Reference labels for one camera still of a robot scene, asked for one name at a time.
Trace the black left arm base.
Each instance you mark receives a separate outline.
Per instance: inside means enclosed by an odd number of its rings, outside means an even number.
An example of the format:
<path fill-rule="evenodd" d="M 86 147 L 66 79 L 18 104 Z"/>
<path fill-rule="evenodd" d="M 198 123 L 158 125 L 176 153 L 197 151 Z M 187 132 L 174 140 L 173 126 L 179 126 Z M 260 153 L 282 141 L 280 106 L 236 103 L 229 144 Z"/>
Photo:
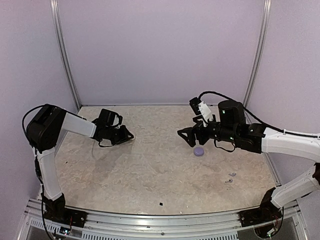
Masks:
<path fill-rule="evenodd" d="M 41 193 L 41 197 L 45 206 L 45 219 L 71 227 L 84 227 L 87 213 L 82 210 L 67 208 L 64 194 L 56 200 L 48 199 L 43 193 Z"/>

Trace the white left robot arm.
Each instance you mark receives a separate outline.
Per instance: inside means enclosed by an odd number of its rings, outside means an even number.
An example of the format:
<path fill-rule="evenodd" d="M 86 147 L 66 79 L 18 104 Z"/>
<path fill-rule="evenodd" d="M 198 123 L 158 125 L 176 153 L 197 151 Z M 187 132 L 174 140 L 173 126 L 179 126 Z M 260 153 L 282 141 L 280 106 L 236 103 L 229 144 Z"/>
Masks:
<path fill-rule="evenodd" d="M 135 138 L 123 124 L 121 115 L 104 108 L 93 121 L 48 103 L 36 106 L 32 111 L 36 114 L 27 125 L 22 125 L 22 129 L 34 152 L 36 174 L 43 187 L 43 195 L 50 201 L 63 197 L 55 166 L 56 145 L 62 131 L 98 143 L 108 140 L 112 147 Z"/>

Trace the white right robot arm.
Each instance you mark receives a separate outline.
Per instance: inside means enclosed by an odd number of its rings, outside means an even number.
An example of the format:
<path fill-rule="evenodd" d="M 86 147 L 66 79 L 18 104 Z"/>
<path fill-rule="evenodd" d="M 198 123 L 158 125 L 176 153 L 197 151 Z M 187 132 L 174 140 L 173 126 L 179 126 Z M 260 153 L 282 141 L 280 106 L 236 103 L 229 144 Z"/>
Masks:
<path fill-rule="evenodd" d="M 228 142 L 234 148 L 251 153 L 276 153 L 296 156 L 314 161 L 314 165 L 288 183 L 266 192 L 256 218 L 266 222 L 276 209 L 302 198 L 320 188 L 320 137 L 299 132 L 288 132 L 271 128 L 265 123 L 246 122 L 244 106 L 234 100 L 224 100 L 218 104 L 219 120 L 210 108 L 197 97 L 190 101 L 196 116 L 194 126 L 178 130 L 177 134 L 189 146 L 204 145 L 207 141 Z"/>

